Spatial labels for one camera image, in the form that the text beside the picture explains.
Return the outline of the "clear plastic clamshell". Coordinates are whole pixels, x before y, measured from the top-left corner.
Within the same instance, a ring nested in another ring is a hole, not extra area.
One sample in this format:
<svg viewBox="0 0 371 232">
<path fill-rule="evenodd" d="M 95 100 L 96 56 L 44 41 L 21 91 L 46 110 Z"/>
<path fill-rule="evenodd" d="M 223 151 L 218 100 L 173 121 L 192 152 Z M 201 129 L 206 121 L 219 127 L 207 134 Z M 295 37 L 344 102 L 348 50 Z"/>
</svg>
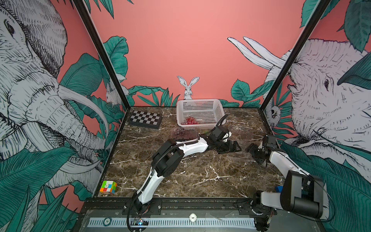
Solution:
<svg viewBox="0 0 371 232">
<path fill-rule="evenodd" d="M 246 149 L 251 144 L 260 146 L 263 137 L 266 135 L 266 133 L 263 131 L 248 130 L 247 128 L 230 129 L 230 132 L 231 132 L 230 139 L 233 141 L 237 141 L 242 151 L 246 151 Z"/>
<path fill-rule="evenodd" d="M 203 139 L 208 139 L 209 138 L 209 135 L 212 133 L 212 129 L 210 130 L 207 130 L 207 129 L 204 129 L 204 130 L 200 130 L 198 131 L 197 133 L 197 138 L 198 140 L 200 140 L 201 138 Z"/>
</svg>

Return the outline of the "red grape bunch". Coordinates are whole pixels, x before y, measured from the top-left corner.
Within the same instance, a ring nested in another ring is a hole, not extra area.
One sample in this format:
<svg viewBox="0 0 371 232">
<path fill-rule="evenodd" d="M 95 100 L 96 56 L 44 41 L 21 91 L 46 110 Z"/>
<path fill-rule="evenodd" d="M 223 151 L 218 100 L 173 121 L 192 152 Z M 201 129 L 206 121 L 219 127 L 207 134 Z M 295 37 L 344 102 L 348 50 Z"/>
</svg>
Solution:
<svg viewBox="0 0 371 232">
<path fill-rule="evenodd" d="M 199 124 L 194 117 L 187 117 L 185 120 L 186 125 L 197 125 Z"/>
</svg>

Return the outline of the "purple grape bunch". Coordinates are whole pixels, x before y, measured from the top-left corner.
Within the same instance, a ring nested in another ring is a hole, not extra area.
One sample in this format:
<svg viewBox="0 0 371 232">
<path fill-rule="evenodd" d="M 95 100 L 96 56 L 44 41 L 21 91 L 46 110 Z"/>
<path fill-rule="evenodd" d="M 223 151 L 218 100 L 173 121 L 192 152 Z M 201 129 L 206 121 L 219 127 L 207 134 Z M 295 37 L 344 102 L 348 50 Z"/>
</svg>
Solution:
<svg viewBox="0 0 371 232">
<path fill-rule="evenodd" d="M 176 129 L 175 137 L 178 139 L 191 139 L 194 138 L 195 131 L 194 130 L 187 130 L 187 129 Z"/>
</svg>

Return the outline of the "clear plastic clamshell container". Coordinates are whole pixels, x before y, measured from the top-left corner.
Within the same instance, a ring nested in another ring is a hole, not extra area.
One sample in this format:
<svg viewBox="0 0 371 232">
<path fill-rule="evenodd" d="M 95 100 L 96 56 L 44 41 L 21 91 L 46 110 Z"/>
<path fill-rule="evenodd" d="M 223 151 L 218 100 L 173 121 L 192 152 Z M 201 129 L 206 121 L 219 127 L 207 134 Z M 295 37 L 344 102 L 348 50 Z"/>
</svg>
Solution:
<svg viewBox="0 0 371 232">
<path fill-rule="evenodd" d="M 197 139 L 197 131 L 193 128 L 176 128 L 171 133 L 171 138 L 177 142 Z"/>
</svg>

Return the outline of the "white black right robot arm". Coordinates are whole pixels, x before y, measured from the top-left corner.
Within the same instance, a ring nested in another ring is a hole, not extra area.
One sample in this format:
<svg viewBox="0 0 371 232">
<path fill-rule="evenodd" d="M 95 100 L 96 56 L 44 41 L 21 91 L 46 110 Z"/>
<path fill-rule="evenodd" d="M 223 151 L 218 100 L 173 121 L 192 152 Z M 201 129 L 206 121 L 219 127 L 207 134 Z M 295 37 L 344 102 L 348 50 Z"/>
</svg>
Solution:
<svg viewBox="0 0 371 232">
<path fill-rule="evenodd" d="M 257 163 L 268 161 L 273 164 L 285 178 L 281 192 L 259 192 L 257 204 L 301 216 L 322 217 L 324 190 L 320 178 L 300 168 L 281 149 L 251 144 L 246 150 Z"/>
</svg>

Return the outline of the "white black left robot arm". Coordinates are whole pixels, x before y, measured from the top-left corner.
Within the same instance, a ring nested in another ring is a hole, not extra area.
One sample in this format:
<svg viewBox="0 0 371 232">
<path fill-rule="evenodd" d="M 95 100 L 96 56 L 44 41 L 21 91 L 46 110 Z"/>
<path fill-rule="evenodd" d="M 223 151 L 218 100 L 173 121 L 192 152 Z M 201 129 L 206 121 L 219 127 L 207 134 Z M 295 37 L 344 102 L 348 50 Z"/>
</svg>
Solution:
<svg viewBox="0 0 371 232">
<path fill-rule="evenodd" d="M 139 206 L 149 204 L 162 180 L 177 169 L 183 158 L 209 150 L 224 154 L 240 152 L 242 149 L 238 142 L 231 141 L 227 137 L 216 141 L 206 135 L 184 142 L 169 139 L 153 155 L 150 172 L 143 185 L 136 191 L 134 202 Z"/>
</svg>

